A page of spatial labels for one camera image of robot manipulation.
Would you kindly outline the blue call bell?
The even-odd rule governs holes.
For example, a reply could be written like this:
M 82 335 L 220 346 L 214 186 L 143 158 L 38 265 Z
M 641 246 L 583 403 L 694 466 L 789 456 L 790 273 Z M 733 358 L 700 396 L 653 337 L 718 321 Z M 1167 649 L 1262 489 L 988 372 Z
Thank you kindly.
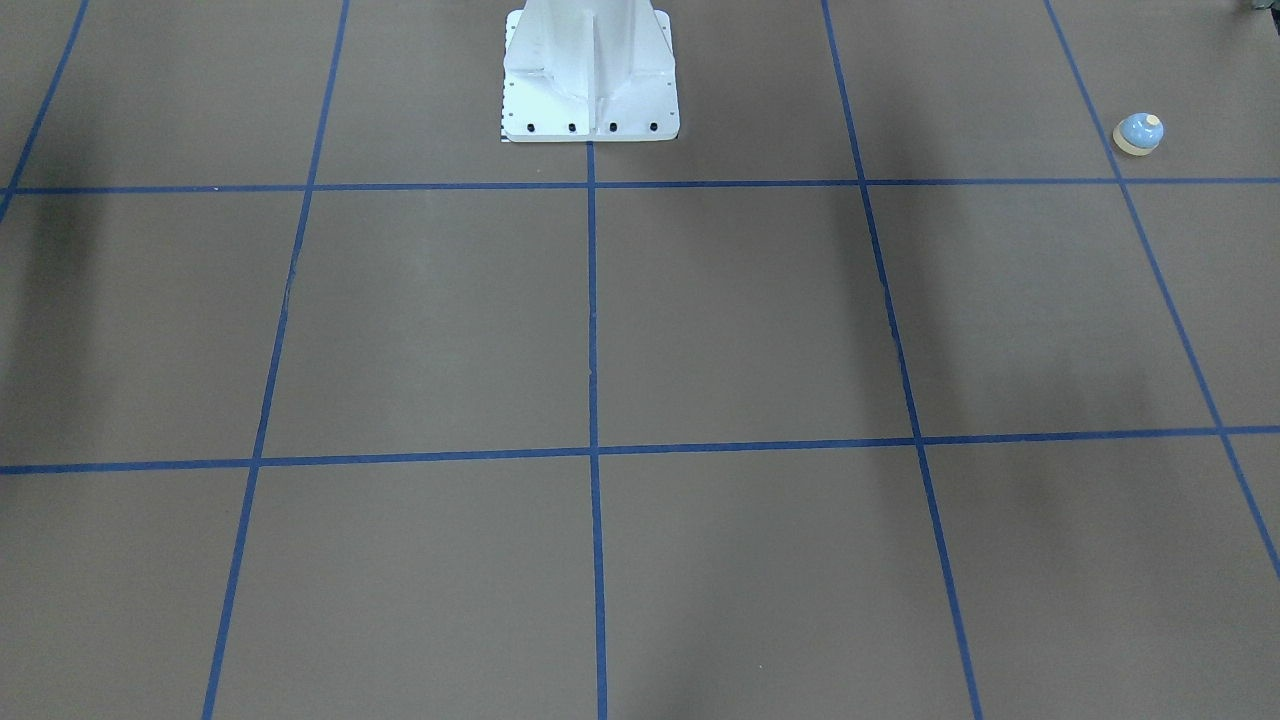
M 1143 158 L 1151 155 L 1164 141 L 1165 124 L 1160 117 L 1138 111 L 1120 120 L 1112 129 L 1112 142 L 1123 152 Z

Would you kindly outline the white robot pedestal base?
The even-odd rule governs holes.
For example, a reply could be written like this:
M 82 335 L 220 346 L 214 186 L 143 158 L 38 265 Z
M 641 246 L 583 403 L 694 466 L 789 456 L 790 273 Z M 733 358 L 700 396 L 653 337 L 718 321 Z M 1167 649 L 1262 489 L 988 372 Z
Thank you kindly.
M 672 23 L 650 1 L 526 1 L 507 14 L 504 31 L 503 141 L 678 137 Z

